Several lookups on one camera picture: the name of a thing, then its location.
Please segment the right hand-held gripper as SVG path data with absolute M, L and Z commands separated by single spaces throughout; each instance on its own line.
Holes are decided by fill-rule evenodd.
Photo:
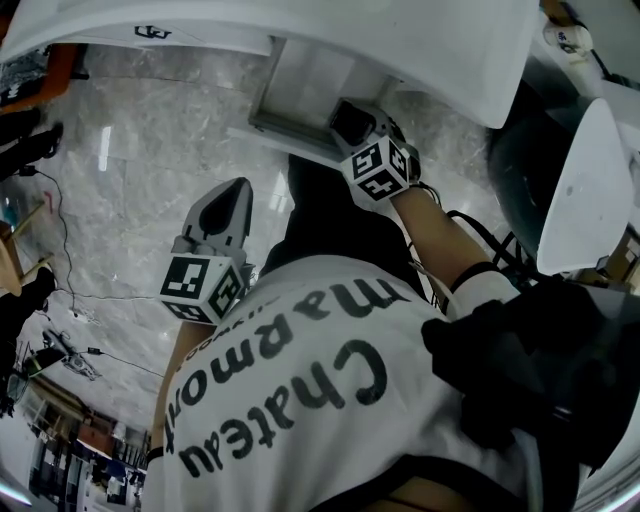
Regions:
M 377 203 L 419 183 L 418 150 L 381 108 L 343 98 L 329 132 L 343 154 L 343 175 L 359 196 Z

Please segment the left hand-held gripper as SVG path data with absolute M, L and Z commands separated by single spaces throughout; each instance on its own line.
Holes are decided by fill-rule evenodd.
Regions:
M 252 207 L 246 178 L 228 180 L 192 205 L 158 291 L 176 318 L 216 326 L 242 297 L 254 268 L 244 250 Z

